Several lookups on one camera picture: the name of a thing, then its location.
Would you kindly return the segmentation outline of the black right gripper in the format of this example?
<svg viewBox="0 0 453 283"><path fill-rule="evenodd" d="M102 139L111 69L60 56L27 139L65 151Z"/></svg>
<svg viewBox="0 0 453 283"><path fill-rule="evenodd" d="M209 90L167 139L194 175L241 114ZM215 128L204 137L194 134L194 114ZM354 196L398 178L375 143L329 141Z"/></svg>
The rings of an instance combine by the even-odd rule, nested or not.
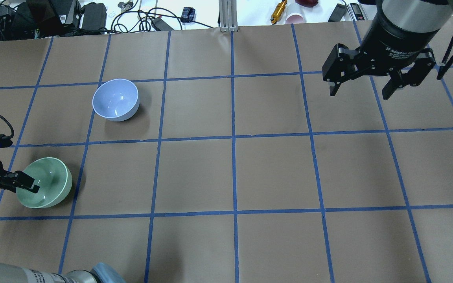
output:
<svg viewBox="0 0 453 283"><path fill-rule="evenodd" d="M419 86L436 64L433 50L426 45L442 25L429 31L420 31L419 27L402 27L379 11L358 48L334 45L322 65L322 80L329 83L330 96L334 97L344 82L360 77L367 61L375 65L366 72L368 75L390 76L382 89L383 100L405 86Z"/></svg>

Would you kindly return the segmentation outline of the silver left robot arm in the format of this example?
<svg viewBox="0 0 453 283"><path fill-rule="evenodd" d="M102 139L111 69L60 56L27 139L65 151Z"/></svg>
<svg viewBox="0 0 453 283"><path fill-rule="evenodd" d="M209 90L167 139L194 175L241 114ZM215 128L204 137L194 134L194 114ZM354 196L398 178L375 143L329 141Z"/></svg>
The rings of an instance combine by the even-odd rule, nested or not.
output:
<svg viewBox="0 0 453 283"><path fill-rule="evenodd" d="M0 161L0 189L16 193L28 208L48 208L70 193L72 174L63 161L46 157L32 162L24 171L6 171ZM0 283L123 283L124 279L106 263L91 270L76 269L67 274L0 263Z"/></svg>

